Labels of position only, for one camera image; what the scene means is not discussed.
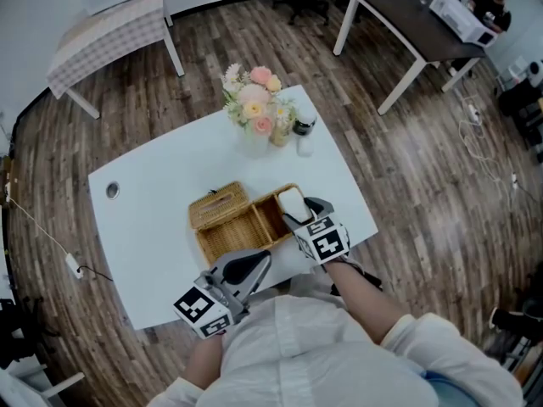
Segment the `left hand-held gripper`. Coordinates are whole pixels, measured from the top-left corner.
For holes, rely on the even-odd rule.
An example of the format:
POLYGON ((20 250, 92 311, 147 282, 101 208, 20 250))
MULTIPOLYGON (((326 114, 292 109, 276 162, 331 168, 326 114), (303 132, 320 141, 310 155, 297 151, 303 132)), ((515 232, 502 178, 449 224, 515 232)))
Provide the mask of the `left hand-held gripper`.
POLYGON ((173 304, 174 309, 199 337, 213 337, 248 314, 248 296, 258 289, 271 265, 268 250, 223 254, 173 304))

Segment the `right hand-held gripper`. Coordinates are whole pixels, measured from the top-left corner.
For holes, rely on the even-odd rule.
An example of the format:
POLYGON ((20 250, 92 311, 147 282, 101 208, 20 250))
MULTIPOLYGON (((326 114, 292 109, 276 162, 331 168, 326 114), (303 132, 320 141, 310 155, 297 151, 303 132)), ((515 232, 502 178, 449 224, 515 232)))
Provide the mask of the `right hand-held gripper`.
POLYGON ((283 222, 290 231, 295 231, 295 238, 306 258, 321 265, 336 259, 350 251, 349 235, 346 228, 338 221, 333 205, 327 200, 304 197, 305 206, 314 220, 308 225, 306 220, 297 220, 288 213, 283 213, 283 222))

